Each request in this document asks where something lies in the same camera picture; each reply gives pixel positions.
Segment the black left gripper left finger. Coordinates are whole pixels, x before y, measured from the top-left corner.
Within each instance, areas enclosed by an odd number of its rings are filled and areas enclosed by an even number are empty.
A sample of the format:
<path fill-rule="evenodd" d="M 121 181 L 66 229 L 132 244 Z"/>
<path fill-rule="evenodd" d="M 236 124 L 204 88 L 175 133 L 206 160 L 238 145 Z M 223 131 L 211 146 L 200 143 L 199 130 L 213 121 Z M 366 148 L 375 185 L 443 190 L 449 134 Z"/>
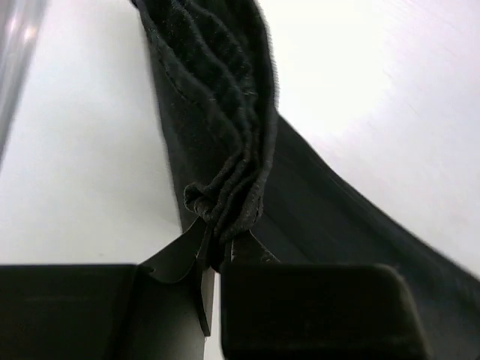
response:
<path fill-rule="evenodd" d="M 3 359 L 202 359 L 215 274 L 195 220 L 145 262 L 1 267 Z"/>

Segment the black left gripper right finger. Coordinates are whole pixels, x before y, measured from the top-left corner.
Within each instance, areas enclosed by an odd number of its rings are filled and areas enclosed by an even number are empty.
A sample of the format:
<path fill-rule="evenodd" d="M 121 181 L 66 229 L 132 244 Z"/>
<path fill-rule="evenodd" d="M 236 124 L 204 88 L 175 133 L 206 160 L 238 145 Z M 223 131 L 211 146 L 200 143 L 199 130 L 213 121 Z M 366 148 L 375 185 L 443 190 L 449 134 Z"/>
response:
<path fill-rule="evenodd" d="M 226 359 L 429 359 L 404 280 L 385 265 L 279 262 L 252 234 L 220 276 Z"/>

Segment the black trousers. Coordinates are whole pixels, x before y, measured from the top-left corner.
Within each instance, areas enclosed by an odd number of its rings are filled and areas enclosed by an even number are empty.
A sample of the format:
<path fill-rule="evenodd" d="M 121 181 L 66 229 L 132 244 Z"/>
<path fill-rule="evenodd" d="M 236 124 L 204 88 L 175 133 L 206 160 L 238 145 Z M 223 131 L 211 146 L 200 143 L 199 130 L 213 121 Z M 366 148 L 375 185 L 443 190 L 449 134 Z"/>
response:
<path fill-rule="evenodd" d="M 366 200 L 283 119 L 254 1 L 136 1 L 181 225 L 207 263 L 252 234 L 281 263 L 384 265 L 407 285 L 429 359 L 479 357 L 479 282 Z"/>

